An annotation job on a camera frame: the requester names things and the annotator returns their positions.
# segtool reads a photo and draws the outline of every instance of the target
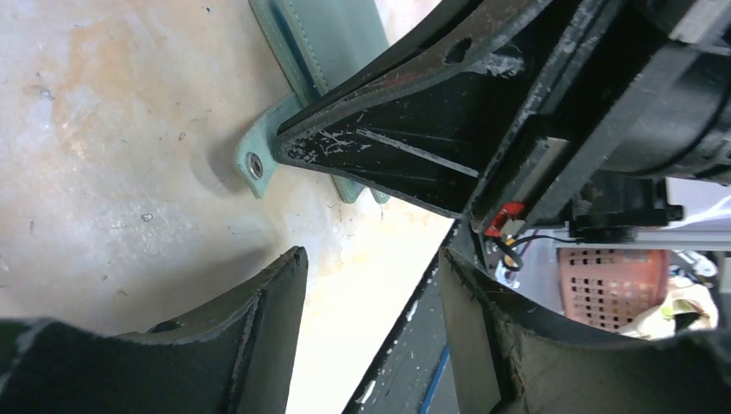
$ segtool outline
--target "plastic basket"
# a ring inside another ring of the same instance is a hole
[[[560,248],[566,317],[616,332],[662,303],[669,263],[666,250]]]

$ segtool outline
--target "laundry basket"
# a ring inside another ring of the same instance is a hole
[[[667,250],[560,248],[566,317],[616,332],[662,303],[669,264]]]

